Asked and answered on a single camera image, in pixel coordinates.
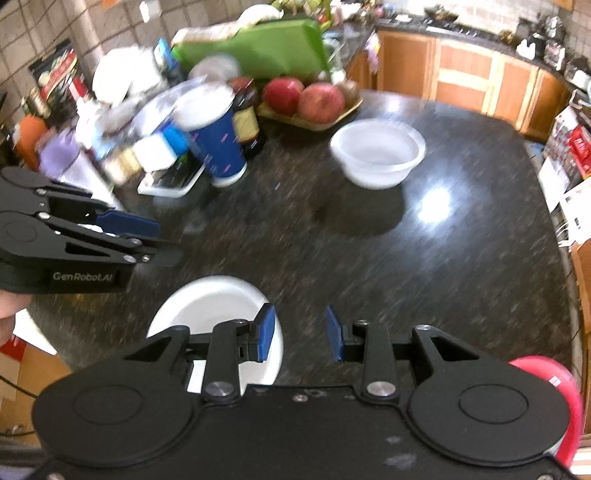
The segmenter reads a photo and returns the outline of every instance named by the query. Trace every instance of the sauce bottle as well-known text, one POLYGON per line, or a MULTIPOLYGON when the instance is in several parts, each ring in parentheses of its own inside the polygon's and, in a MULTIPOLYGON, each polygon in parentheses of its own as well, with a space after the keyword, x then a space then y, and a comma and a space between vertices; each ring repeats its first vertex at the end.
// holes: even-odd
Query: sauce bottle
POLYGON ((258 92, 255 82, 250 77, 236 77, 228 80, 236 96, 233 103, 233 123, 236 137, 242 146, 245 158, 257 155, 265 145, 267 138, 259 128, 255 115, 258 92))

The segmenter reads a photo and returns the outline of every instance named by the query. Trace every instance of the red apple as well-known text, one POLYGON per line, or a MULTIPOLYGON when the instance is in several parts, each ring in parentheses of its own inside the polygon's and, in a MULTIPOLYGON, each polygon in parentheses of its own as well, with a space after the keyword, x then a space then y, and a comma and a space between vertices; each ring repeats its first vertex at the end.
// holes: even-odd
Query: red apple
POLYGON ((313 83, 300 96, 298 113, 313 124, 331 124, 345 111, 343 93, 331 83, 313 83))
POLYGON ((297 112, 304 85, 293 77, 280 77, 267 83, 262 99, 274 112, 293 116, 297 112))

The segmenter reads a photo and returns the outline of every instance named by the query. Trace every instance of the pink object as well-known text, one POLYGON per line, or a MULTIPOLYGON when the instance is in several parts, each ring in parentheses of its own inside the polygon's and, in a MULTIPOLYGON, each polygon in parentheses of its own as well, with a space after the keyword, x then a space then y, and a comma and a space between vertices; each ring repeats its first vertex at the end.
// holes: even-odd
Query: pink object
POLYGON ((583 434, 583 399, 577 388, 577 382, 564 366, 545 356, 525 356, 509 363, 552 383, 569 404, 569 426, 556 453, 556 459, 566 468, 570 468, 583 434))

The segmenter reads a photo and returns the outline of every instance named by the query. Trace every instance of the label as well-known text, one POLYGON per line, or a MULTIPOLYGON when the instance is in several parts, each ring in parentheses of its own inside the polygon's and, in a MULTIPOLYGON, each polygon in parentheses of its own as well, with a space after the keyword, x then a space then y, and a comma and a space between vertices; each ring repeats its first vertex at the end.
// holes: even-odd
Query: label
POLYGON ((115 281, 115 275, 112 273, 92 274, 92 273, 61 273, 55 272, 53 279, 56 281, 100 281, 112 283, 115 281))
POLYGON ((254 107, 234 113, 233 122, 234 131, 240 143, 252 140, 259 133, 254 107))

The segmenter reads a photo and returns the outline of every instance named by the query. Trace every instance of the granite countertop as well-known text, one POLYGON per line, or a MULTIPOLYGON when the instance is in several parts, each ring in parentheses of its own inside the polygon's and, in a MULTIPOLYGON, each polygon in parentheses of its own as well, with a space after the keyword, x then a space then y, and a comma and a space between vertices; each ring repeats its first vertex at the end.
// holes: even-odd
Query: granite countertop
POLYGON ((178 240, 176 268, 137 267, 121 294, 38 296, 30 313, 73 367, 143 338, 166 298, 206 275, 257 286, 276 306, 285 354, 278 382, 351 382, 335 365, 327 304, 406 334, 429 323, 503 359, 571 364, 566 282, 554 230, 521 137, 498 119, 364 92, 353 118, 402 120, 427 156, 395 188, 348 182, 321 133, 262 122, 268 141, 238 183, 202 176, 181 199, 121 200, 178 240))

